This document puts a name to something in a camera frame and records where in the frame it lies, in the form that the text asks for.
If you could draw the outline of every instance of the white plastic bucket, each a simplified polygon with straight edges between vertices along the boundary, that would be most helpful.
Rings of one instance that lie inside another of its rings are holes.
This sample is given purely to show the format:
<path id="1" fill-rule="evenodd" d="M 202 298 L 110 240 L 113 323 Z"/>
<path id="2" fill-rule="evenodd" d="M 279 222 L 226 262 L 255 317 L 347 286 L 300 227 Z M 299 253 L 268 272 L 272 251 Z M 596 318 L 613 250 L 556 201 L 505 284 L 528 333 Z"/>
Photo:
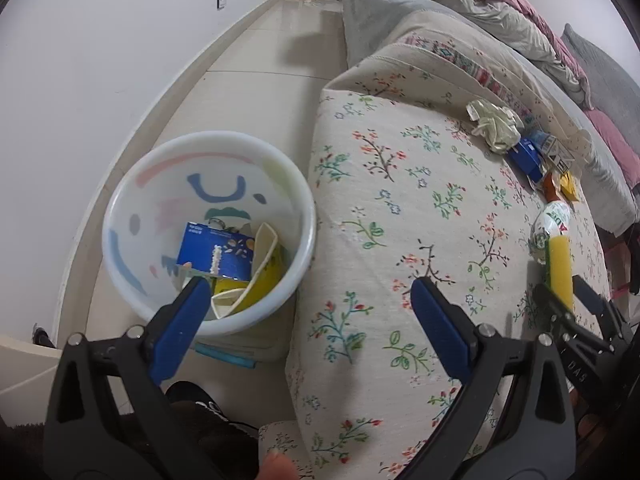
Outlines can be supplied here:
<path id="1" fill-rule="evenodd" d="M 280 236 L 289 267 L 258 303 L 204 320 L 198 336 L 223 336 L 267 318 L 300 284 L 311 261 L 316 209 L 296 165 L 263 140 L 200 132 L 170 140 L 141 158 L 118 184 L 104 216 L 102 252 L 111 280 L 145 321 L 178 294 L 172 278 L 188 221 L 262 222 Z"/>

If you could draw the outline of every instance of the metal bolt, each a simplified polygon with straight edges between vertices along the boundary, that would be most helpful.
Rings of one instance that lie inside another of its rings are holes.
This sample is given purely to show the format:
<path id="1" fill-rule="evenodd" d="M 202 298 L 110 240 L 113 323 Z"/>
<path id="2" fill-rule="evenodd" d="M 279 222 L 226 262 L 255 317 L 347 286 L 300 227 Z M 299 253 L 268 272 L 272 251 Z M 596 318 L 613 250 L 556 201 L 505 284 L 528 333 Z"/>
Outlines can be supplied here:
<path id="1" fill-rule="evenodd" d="M 75 332 L 69 336 L 69 339 L 67 339 L 66 342 L 72 346 L 78 346 L 82 342 L 83 337 L 84 336 L 81 333 Z"/>
<path id="2" fill-rule="evenodd" d="M 145 327 L 142 325 L 134 325 L 127 330 L 127 337 L 131 339 L 140 339 L 145 333 Z"/>
<path id="3" fill-rule="evenodd" d="M 540 341 L 540 344 L 542 344 L 543 346 L 551 346 L 551 343 L 553 343 L 553 340 L 549 337 L 549 334 L 540 334 L 538 336 L 538 341 Z"/>
<path id="4" fill-rule="evenodd" d="M 478 325 L 478 332 L 484 337 L 493 337 L 495 335 L 495 328 L 488 323 L 481 323 Z"/>

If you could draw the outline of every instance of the wall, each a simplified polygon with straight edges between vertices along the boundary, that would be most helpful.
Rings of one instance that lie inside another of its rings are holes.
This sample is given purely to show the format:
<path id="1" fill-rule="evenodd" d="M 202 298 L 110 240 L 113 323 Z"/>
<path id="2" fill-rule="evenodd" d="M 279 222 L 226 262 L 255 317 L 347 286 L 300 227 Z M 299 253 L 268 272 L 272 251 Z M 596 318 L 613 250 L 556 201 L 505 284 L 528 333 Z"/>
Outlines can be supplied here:
<path id="1" fill-rule="evenodd" d="M 640 52 L 610 0 L 529 0 L 553 31 L 571 23 L 582 37 L 615 59 L 640 84 Z"/>
<path id="2" fill-rule="evenodd" d="M 0 333 L 51 331 L 85 209 L 124 140 L 266 0 L 10 0 L 0 14 Z"/>

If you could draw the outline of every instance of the baseboard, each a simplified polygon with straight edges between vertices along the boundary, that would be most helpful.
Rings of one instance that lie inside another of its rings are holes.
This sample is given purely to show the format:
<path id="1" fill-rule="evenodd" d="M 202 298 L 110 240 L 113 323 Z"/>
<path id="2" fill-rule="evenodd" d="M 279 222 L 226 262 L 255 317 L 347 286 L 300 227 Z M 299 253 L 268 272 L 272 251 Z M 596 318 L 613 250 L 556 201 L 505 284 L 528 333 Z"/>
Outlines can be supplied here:
<path id="1" fill-rule="evenodd" d="M 149 108 L 122 151 L 115 157 L 74 237 L 74 246 L 58 294 L 56 319 L 51 334 L 57 346 L 62 346 L 73 332 L 84 332 L 86 329 L 95 281 L 102 263 L 102 219 L 116 186 L 133 164 L 151 150 L 164 127 L 207 68 L 277 1 L 267 0 L 256 7 L 204 48 Z"/>

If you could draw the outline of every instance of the sponge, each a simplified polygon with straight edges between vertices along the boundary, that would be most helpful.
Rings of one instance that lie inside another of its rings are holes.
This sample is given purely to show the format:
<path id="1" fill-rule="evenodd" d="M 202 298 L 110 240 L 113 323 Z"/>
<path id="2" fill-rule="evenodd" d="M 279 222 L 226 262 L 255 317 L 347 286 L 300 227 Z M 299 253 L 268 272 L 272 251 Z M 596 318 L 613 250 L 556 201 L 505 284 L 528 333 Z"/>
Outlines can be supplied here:
<path id="1" fill-rule="evenodd" d="M 571 274 L 569 237 L 554 236 L 547 242 L 547 284 L 571 312 L 574 311 L 574 284 Z"/>

